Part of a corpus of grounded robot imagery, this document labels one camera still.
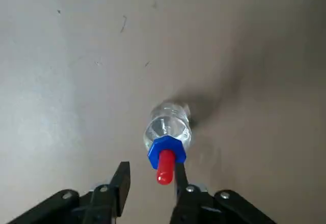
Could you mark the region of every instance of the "red plastic tip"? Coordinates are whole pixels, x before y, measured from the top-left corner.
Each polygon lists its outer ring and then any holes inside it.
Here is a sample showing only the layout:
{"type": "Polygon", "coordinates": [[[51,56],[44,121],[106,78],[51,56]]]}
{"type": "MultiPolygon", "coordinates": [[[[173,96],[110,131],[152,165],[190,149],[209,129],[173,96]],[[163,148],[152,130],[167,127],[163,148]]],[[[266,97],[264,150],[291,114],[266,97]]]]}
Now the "red plastic tip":
{"type": "Polygon", "coordinates": [[[157,182],[168,185],[173,179],[175,155],[171,150],[162,150],[159,154],[157,168],[157,182]]]}

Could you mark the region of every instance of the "concrete floor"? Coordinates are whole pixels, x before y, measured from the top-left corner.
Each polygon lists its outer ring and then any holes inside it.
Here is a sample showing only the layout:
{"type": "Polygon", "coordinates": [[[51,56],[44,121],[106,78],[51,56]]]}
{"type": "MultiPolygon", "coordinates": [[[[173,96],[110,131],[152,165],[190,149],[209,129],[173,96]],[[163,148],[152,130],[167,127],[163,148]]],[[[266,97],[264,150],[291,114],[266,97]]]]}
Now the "concrete floor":
{"type": "Polygon", "coordinates": [[[325,223],[324,3],[0,0],[0,222],[130,160],[119,223],[168,223],[174,187],[156,184],[142,135],[179,97],[198,122],[193,183],[325,223]]]}

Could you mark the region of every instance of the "plastic water bottle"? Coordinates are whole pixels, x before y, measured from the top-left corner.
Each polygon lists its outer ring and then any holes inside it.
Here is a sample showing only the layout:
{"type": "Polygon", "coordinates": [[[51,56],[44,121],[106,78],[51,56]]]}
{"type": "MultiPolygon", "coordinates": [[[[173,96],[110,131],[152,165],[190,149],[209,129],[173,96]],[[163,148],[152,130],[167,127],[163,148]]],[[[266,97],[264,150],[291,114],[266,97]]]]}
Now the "plastic water bottle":
{"type": "Polygon", "coordinates": [[[187,105],[163,102],[151,113],[144,133],[148,158],[157,169],[157,181],[166,185],[173,179],[175,162],[184,162],[191,145],[190,111],[187,105]]]}

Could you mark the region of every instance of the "screw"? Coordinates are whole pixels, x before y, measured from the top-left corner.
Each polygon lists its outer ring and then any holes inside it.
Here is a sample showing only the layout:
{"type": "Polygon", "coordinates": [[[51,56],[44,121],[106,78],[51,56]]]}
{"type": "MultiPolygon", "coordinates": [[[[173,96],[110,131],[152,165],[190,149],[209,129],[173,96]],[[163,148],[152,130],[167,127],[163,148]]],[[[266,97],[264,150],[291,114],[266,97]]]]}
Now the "screw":
{"type": "Polygon", "coordinates": [[[195,188],[193,186],[188,186],[185,190],[187,190],[188,192],[193,192],[195,191],[195,188]]]}
{"type": "Polygon", "coordinates": [[[66,200],[66,199],[70,198],[71,196],[72,196],[71,192],[67,192],[67,193],[65,193],[65,194],[62,196],[62,198],[63,198],[64,200],[66,200]]]}
{"type": "Polygon", "coordinates": [[[106,192],[106,191],[107,191],[107,186],[103,186],[103,187],[101,187],[101,188],[100,188],[100,191],[101,191],[101,192],[106,192]]]}
{"type": "Polygon", "coordinates": [[[225,200],[230,198],[230,194],[228,192],[221,192],[221,197],[225,200]]]}

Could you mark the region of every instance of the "water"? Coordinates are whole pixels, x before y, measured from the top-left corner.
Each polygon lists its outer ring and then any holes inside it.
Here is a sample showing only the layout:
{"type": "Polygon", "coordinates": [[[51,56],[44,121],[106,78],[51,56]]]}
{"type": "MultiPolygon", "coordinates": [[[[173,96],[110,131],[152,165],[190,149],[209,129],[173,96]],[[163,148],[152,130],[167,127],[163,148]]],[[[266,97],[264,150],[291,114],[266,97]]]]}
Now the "water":
{"type": "Polygon", "coordinates": [[[186,105],[164,102],[156,107],[151,113],[151,122],[144,134],[146,149],[150,149],[154,139],[170,135],[182,141],[184,149],[187,150],[192,136],[189,116],[190,111],[186,105]]]}

